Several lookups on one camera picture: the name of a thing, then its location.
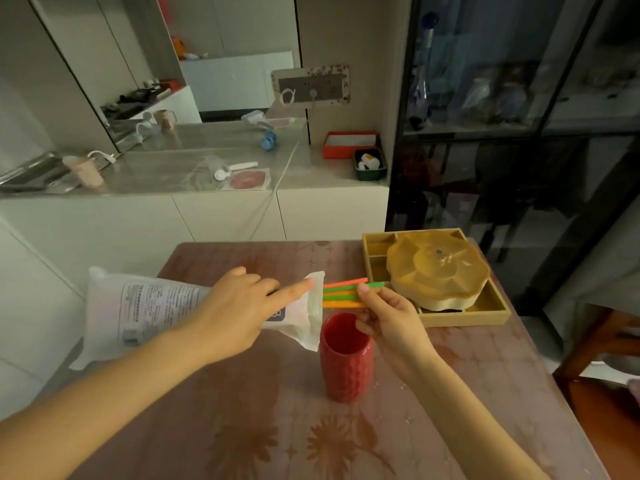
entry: textured red cup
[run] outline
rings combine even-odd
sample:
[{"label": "textured red cup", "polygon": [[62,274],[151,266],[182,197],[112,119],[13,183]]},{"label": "textured red cup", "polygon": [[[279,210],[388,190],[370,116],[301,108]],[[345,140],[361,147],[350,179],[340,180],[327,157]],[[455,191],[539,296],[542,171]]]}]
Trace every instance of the textured red cup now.
[{"label": "textured red cup", "polygon": [[320,332],[320,364],[329,397],[352,403],[366,391],[373,375],[373,345],[356,328],[356,315],[338,313]]}]

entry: green straw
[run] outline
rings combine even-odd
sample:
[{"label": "green straw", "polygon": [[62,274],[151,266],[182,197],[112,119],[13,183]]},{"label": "green straw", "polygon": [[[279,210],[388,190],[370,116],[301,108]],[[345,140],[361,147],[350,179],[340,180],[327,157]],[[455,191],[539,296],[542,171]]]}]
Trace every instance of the green straw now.
[{"label": "green straw", "polygon": [[[382,288],[385,285],[384,281],[379,281],[377,283],[365,283],[369,288]],[[358,285],[345,285],[345,286],[336,286],[334,288],[324,288],[325,293],[332,293],[334,291],[348,291],[355,290]]]},{"label": "green straw", "polygon": [[323,301],[360,301],[356,295],[323,296]]}]

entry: person's left hand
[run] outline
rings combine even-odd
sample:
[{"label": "person's left hand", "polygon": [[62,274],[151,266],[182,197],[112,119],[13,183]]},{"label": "person's left hand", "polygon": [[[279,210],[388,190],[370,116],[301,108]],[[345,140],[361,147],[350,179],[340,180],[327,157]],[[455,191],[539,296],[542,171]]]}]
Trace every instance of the person's left hand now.
[{"label": "person's left hand", "polygon": [[313,280],[307,278],[276,291],[280,288],[276,280],[236,267],[173,330],[185,339],[189,353],[196,354],[202,365],[217,362],[251,347],[262,323],[302,297],[312,285]]}]

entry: wooden chair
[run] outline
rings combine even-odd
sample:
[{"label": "wooden chair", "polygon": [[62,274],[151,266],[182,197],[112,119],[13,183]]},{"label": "wooden chair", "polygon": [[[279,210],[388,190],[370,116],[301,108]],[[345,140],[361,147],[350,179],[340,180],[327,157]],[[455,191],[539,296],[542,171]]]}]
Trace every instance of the wooden chair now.
[{"label": "wooden chair", "polygon": [[640,318],[610,310],[554,372],[554,379],[612,480],[640,478],[640,406],[628,389],[580,373],[599,354],[640,356],[640,337],[624,333]]}]

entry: power outlet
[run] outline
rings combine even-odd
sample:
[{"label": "power outlet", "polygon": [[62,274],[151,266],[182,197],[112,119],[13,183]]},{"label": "power outlet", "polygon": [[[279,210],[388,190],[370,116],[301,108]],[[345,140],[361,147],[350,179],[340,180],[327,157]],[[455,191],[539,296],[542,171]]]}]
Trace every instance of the power outlet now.
[{"label": "power outlet", "polygon": [[[271,74],[276,98],[282,96],[284,104],[311,107],[349,102],[349,68],[344,65],[322,66],[313,69],[284,69]],[[316,91],[315,99],[311,91]]]}]

